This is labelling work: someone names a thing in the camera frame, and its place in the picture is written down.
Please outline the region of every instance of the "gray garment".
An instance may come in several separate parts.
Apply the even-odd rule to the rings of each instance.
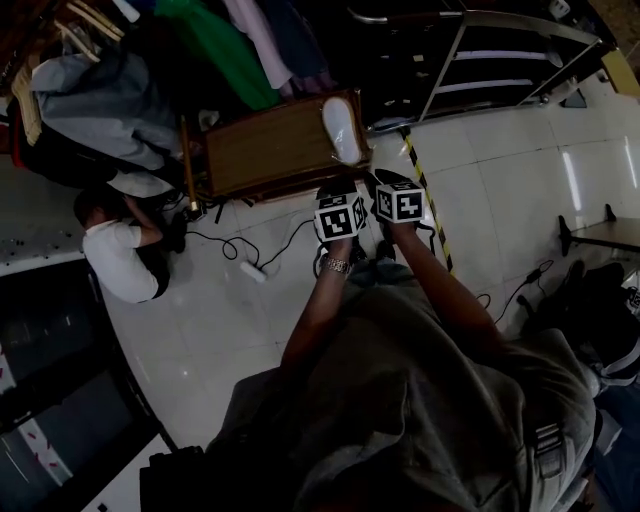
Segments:
[[[595,421],[559,331],[505,342],[491,364],[478,364],[395,263],[354,269],[339,332],[282,415],[281,442],[304,475],[300,511],[322,486],[376,456],[425,495],[463,510],[553,510],[591,446]],[[525,435],[550,422],[562,424],[561,471],[543,479]]]
[[[62,135],[102,153],[160,169],[181,151],[175,115],[144,60],[107,46],[93,63],[84,55],[50,59],[33,72],[42,120]]]

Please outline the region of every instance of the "metal watch band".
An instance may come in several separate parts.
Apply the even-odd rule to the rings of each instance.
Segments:
[[[335,258],[329,258],[325,256],[322,262],[322,268],[328,268],[329,270],[335,270],[336,272],[340,272],[341,274],[348,274],[349,270],[351,270],[351,265],[348,262],[337,260]]]

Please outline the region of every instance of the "white slipper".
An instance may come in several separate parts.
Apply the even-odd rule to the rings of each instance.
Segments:
[[[355,165],[362,160],[349,103],[342,98],[329,98],[322,105],[322,122],[340,162]]]

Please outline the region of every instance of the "white cube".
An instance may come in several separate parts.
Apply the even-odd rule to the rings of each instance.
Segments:
[[[323,242],[356,236],[365,222],[364,201],[358,192],[320,199],[315,222]]]
[[[378,214],[394,224],[416,222],[424,216],[425,193],[412,181],[378,185],[376,203]]]

